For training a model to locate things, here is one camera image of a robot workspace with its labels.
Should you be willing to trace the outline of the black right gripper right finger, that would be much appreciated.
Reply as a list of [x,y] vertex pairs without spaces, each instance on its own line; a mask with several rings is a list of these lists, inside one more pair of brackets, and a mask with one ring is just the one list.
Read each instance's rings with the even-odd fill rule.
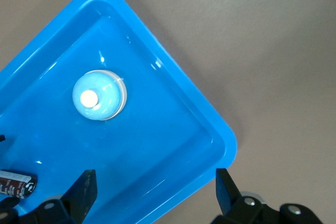
[[222,214],[212,223],[259,223],[263,205],[252,196],[242,196],[225,168],[216,170],[216,198]]

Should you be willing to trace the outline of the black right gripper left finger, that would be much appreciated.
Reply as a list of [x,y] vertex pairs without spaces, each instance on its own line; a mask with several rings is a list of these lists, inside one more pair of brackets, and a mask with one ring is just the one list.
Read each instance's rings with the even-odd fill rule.
[[36,223],[83,223],[97,195],[96,171],[86,170],[59,199],[48,200],[34,211]]

